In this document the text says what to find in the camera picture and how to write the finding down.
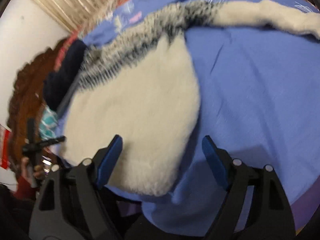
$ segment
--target blue bedsheet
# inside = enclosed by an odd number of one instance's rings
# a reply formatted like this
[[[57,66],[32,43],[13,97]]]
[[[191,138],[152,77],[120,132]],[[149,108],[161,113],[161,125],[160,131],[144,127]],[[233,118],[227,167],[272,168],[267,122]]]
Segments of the blue bedsheet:
[[[124,29],[175,1],[131,0],[115,12],[111,22],[103,22],[84,41],[103,45],[116,36],[119,24],[115,22],[119,19],[120,29]],[[303,0],[274,1],[317,11]],[[143,201],[144,215],[160,229],[203,236],[225,196],[201,150],[205,135],[248,165],[272,164],[290,203],[320,175],[320,45],[312,37],[267,27],[192,28],[186,32],[186,42],[200,83],[201,109],[179,178],[163,197],[112,190]],[[60,132],[63,123],[60,121]],[[238,228],[244,225],[249,206],[250,195]]]

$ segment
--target white wall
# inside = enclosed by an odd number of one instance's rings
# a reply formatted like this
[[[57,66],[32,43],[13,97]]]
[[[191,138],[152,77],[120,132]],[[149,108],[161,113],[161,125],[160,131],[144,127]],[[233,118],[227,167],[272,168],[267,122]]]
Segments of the white wall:
[[[0,124],[6,127],[8,102],[17,70],[68,33],[31,0],[11,0],[0,18]],[[0,168],[0,182],[14,183]]]

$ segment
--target brown wooden furniture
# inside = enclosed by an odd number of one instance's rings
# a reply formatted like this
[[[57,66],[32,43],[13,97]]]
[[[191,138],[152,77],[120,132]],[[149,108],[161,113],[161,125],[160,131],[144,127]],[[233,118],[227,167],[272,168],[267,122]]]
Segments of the brown wooden furniture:
[[[44,110],[43,81],[48,73],[53,71],[55,59],[64,41],[59,41],[54,49],[49,48],[36,56],[33,62],[26,64],[17,73],[7,121],[7,126],[12,131],[8,147],[9,160],[11,169],[16,173],[19,170],[18,165],[22,157],[21,149],[26,143],[27,120],[30,117],[35,118],[36,127],[38,127]]]

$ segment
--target white fur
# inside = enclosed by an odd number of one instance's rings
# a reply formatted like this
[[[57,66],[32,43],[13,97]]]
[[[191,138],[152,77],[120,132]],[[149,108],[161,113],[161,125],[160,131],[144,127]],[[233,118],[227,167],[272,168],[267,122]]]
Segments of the white fur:
[[[264,26],[292,34],[313,34],[320,39],[320,14],[304,13],[271,0],[259,3],[230,1],[222,5],[214,18],[217,26]]]
[[[164,195],[176,179],[199,104],[184,37],[179,35],[169,46],[164,36],[137,66],[124,67],[108,84],[75,95],[63,157],[78,165],[119,134],[124,150],[109,185]]]

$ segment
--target red sleeve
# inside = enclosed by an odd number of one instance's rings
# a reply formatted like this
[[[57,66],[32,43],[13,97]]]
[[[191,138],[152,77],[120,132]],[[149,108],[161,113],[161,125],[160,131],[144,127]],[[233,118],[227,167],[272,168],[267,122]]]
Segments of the red sleeve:
[[[18,189],[17,192],[13,195],[17,199],[31,199],[36,200],[36,191],[37,188],[32,188],[29,182],[25,180],[24,177],[20,176],[18,179]]]

